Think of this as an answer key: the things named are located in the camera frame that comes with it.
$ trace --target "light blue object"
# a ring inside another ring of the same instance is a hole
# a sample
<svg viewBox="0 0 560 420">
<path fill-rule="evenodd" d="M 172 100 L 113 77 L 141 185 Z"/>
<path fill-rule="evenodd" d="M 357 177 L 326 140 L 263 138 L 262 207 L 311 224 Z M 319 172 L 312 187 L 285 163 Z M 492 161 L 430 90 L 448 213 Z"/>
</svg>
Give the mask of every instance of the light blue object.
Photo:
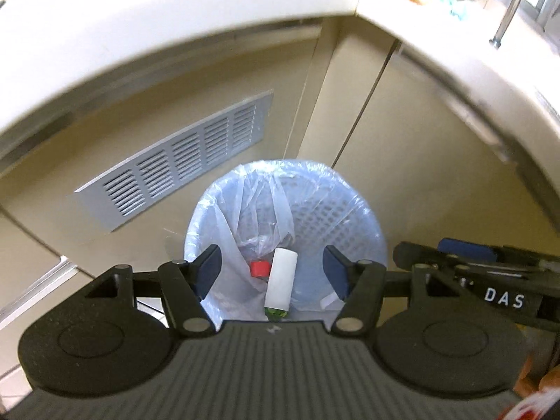
<svg viewBox="0 0 560 420">
<path fill-rule="evenodd" d="M 213 183 L 192 215 L 185 259 L 211 244 L 222 249 L 222 272 L 202 305 L 218 327 L 224 319 L 267 320 L 267 284 L 251 277 L 248 262 L 276 247 L 298 253 L 288 318 L 322 319 L 327 327 L 337 311 L 320 304 L 333 292 L 323 273 L 325 246 L 335 245 L 350 260 L 387 264 L 368 203 L 337 172 L 312 161 L 257 161 Z"/>
<path fill-rule="evenodd" d="M 463 21 L 469 16 L 469 1 L 439 0 L 441 8 L 453 17 Z"/>
</svg>

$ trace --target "green object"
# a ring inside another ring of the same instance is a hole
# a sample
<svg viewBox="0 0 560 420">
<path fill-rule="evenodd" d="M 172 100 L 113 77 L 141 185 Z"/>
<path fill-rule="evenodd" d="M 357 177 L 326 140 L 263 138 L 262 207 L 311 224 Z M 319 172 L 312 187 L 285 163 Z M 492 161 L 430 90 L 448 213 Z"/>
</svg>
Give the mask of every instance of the green object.
<svg viewBox="0 0 560 420">
<path fill-rule="evenodd" d="M 275 308 L 264 308 L 264 313 L 270 320 L 278 320 L 288 315 L 288 311 L 277 310 Z"/>
</svg>

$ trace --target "metal pole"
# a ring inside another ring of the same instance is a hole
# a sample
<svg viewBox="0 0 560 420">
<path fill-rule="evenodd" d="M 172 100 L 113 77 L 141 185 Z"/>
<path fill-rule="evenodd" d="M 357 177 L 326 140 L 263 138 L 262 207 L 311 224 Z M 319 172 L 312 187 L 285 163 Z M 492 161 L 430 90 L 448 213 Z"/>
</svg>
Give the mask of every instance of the metal pole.
<svg viewBox="0 0 560 420">
<path fill-rule="evenodd" d="M 494 38 L 490 40 L 490 44 L 492 44 L 495 48 L 499 49 L 502 45 L 503 35 L 510 26 L 511 20 L 517 12 L 517 8 L 521 2 L 522 0 L 511 0 L 510 5 L 507 7 L 506 14 L 504 14 L 502 22 L 499 24 L 498 31 L 494 35 Z"/>
</svg>

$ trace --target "vent grille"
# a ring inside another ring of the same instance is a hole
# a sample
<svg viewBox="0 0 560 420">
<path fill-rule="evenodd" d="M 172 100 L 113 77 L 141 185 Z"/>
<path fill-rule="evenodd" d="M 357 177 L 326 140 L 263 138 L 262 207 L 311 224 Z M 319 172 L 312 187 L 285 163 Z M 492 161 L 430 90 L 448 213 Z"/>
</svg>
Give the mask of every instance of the vent grille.
<svg viewBox="0 0 560 420">
<path fill-rule="evenodd" d="M 114 230 L 225 160 L 261 141 L 272 92 L 247 99 L 158 141 L 75 191 Z"/>
</svg>

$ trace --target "red bottle cap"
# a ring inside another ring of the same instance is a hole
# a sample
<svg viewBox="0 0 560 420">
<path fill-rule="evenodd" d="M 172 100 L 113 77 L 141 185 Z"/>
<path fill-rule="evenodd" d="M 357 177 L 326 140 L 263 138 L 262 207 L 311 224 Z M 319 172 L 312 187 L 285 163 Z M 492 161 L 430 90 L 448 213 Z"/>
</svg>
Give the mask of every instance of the red bottle cap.
<svg viewBox="0 0 560 420">
<path fill-rule="evenodd" d="M 256 260 L 249 265 L 253 278 L 266 278 L 271 274 L 271 264 L 266 260 Z"/>
</svg>

